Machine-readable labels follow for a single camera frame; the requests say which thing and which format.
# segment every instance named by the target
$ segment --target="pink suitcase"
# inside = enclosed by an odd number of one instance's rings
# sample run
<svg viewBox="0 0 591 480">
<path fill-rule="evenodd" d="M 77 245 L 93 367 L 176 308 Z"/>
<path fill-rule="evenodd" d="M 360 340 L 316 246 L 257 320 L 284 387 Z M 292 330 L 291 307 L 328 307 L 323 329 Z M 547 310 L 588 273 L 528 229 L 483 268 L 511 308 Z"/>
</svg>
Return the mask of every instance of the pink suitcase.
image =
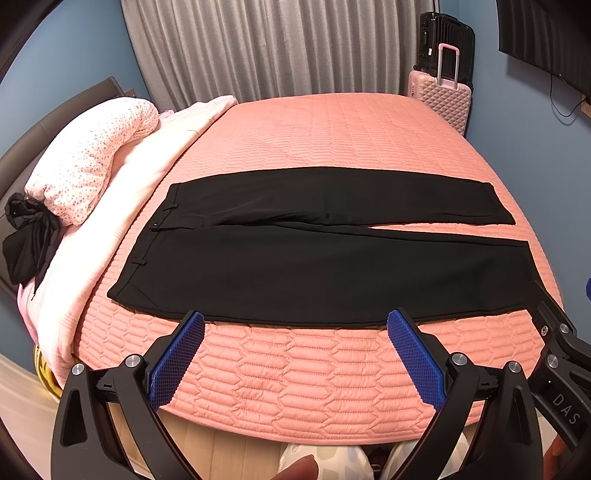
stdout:
<svg viewBox="0 0 591 480">
<path fill-rule="evenodd" d="M 441 62 L 444 48 L 450 48 L 456 52 L 456 75 L 453 82 L 441 78 Z M 424 102 L 425 105 L 439 113 L 460 135 L 464 135 L 468 112 L 470 111 L 472 91 L 468 85 L 457 82 L 460 50 L 447 43 L 440 43 L 438 50 L 437 78 L 428 73 L 413 70 L 408 75 L 407 95 Z"/>
</svg>

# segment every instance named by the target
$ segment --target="mattress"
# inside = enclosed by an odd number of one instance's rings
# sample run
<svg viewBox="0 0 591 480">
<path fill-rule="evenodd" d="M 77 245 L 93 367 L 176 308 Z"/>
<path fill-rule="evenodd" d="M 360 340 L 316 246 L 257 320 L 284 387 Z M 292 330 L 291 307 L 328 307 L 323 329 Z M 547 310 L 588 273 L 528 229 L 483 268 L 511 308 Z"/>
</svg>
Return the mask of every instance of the mattress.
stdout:
<svg viewBox="0 0 591 480">
<path fill-rule="evenodd" d="M 263 168 L 396 169 L 493 184 L 515 225 L 415 224 L 379 228 L 526 240 L 541 278 L 560 301 L 529 223 L 486 161 L 423 103 L 397 95 L 328 94 L 244 103 L 230 109 L 164 177 L 94 287 L 74 353 L 92 368 L 144 353 L 176 323 L 107 298 L 137 238 L 173 183 Z M 521 363 L 529 374 L 543 345 L 525 311 L 421 325 L 477 364 Z M 421 436 L 423 404 L 384 329 L 290 329 L 207 325 L 167 411 L 190 421 L 271 440 L 317 445 L 386 443 Z M 482 403 L 472 408 L 469 423 Z"/>
</svg>

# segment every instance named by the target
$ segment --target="gray headboard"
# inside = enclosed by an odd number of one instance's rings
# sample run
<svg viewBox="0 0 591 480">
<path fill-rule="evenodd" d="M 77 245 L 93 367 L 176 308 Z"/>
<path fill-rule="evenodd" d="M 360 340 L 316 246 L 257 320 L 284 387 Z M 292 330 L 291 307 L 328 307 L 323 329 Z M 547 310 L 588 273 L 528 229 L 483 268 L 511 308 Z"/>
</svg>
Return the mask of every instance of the gray headboard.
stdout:
<svg viewBox="0 0 591 480">
<path fill-rule="evenodd" d="M 4 206 L 10 195 L 24 192 L 25 183 L 52 140 L 81 113 L 120 96 L 124 96 L 124 93 L 117 81 L 113 77 L 107 78 L 62 103 L 39 120 L 0 158 L 0 244 L 14 231 L 6 220 Z M 11 297 L 16 297 L 18 286 L 12 285 L 8 279 L 3 255 L 0 255 L 0 288 Z"/>
</svg>

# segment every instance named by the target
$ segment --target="trousers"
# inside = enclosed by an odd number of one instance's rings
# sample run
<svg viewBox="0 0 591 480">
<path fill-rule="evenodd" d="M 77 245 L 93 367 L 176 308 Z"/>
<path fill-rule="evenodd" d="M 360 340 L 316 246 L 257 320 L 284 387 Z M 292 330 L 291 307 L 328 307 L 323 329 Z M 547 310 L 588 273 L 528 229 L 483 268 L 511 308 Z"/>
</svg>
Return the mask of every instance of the trousers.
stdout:
<svg viewBox="0 0 591 480">
<path fill-rule="evenodd" d="M 312 167 L 170 187 L 140 233 L 114 301 L 168 319 L 302 327 L 385 325 L 524 308 L 539 280 L 524 241 L 368 226 L 514 223 L 487 183 Z"/>
</svg>

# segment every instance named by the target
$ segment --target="wall socket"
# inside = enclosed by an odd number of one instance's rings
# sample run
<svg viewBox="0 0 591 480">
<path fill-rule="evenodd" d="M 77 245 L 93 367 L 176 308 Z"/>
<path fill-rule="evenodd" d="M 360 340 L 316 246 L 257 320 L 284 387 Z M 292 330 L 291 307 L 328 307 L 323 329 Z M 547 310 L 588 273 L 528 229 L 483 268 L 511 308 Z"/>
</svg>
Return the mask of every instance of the wall socket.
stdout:
<svg viewBox="0 0 591 480">
<path fill-rule="evenodd" d="M 584 101 L 583 103 L 581 103 L 581 111 L 587 115 L 589 118 L 591 118 L 591 103 Z"/>
</svg>

